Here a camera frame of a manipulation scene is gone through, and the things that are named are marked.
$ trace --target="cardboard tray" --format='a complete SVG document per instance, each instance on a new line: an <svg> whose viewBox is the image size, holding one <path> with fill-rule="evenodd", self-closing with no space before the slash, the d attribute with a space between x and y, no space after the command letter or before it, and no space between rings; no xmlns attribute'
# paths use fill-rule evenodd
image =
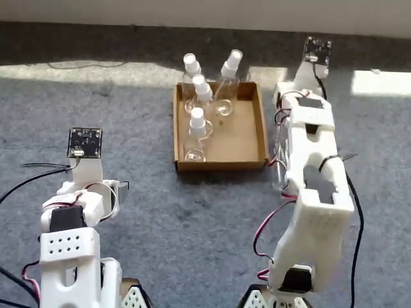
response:
<svg viewBox="0 0 411 308"><path fill-rule="evenodd" d="M210 83L213 91L215 83ZM189 116L184 110L181 83L174 88L174 159L175 169L181 171L229 171L262 169L269 159L267 131L263 102L256 83L240 83L234 113L224 122L216 124L207 140L205 162L184 160L184 139Z"/></svg>

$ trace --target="clear plastic bottle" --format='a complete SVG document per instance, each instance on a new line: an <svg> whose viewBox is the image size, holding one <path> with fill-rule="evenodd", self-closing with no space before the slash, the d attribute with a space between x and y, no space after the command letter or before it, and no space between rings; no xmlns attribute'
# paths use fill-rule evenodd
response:
<svg viewBox="0 0 411 308"><path fill-rule="evenodd" d="M184 141L184 160L205 162L204 141L208 138L204 111L195 107L191 110L189 130Z"/></svg>
<svg viewBox="0 0 411 308"><path fill-rule="evenodd" d="M216 82L216 111L219 116L228 117L234 111L234 104L237 100L238 85L240 79L237 75L238 66L243 53L233 49L221 68L220 76Z"/></svg>
<svg viewBox="0 0 411 308"><path fill-rule="evenodd" d="M285 194L289 193L287 188L286 175L286 164L289 155L288 152L288 132L286 125L276 126L277 131L275 133L274 139L274 153L276 163L271 167L273 172L273 188L277 191L283 191Z"/></svg>
<svg viewBox="0 0 411 308"><path fill-rule="evenodd" d="M186 72L182 75L181 88L184 108L188 114L193 109L193 99L195 97L195 88L193 77L201 74L201 66L193 53L188 53L183 58Z"/></svg>
<svg viewBox="0 0 411 308"><path fill-rule="evenodd" d="M201 108L204 111L207 135L210 136L214 130L214 118L216 114L213 92L203 75L198 74L193 77L195 87L195 98L192 100L193 108Z"/></svg>

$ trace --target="bottle cap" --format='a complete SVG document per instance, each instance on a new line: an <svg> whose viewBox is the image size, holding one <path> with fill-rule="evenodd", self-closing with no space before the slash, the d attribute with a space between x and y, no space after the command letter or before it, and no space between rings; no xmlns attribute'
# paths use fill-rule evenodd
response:
<svg viewBox="0 0 411 308"><path fill-rule="evenodd" d="M243 53L240 50L233 49L221 68L221 75L225 78L235 77L242 58Z"/></svg>
<svg viewBox="0 0 411 308"><path fill-rule="evenodd" d="M204 110L195 107L191 110L190 134L202 137L207 133L206 120L204 119Z"/></svg>
<svg viewBox="0 0 411 308"><path fill-rule="evenodd" d="M201 74L200 63L197 61L193 53L186 54L183 58L183 61L184 61L184 66L186 68L186 72L190 76Z"/></svg>
<svg viewBox="0 0 411 308"><path fill-rule="evenodd" d="M193 84L199 101L210 101L213 98L211 87L203 75L195 75L193 77Z"/></svg>

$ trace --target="white wall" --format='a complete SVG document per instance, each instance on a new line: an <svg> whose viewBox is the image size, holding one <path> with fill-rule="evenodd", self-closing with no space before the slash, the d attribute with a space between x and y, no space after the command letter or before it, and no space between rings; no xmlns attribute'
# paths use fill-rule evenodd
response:
<svg viewBox="0 0 411 308"><path fill-rule="evenodd" d="M411 37L411 0L0 0L0 20Z"/></svg>

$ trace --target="white 3d-printed robot arm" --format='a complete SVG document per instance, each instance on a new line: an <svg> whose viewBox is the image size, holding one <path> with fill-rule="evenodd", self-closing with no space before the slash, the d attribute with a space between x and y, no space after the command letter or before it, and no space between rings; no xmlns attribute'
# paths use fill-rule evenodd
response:
<svg viewBox="0 0 411 308"><path fill-rule="evenodd" d="M322 78L327 76L328 60L315 62L315 58L311 62L307 57L294 81L278 83L273 101L278 110L291 110L282 123L287 132L282 153L287 194L297 196L297 200L292 220L275 249L274 263L269 264L268 286L277 297L292 298L289 303L327 286L340 259L344 230L354 212L344 163L338 158L331 104L320 96L322 91L314 76L314 71ZM308 167L314 170L314 184L308 180ZM320 193L318 181L331 183L331 190L325 195ZM299 275L309 277L305 286L293 283Z"/></svg>
<svg viewBox="0 0 411 308"><path fill-rule="evenodd" d="M100 236L93 227L117 214L128 189L126 183L103 180L101 133L70 130L73 181L64 182L42 206L40 308L128 308L134 302L149 307L135 287L121 302L121 266L113 258L100 258Z"/></svg>

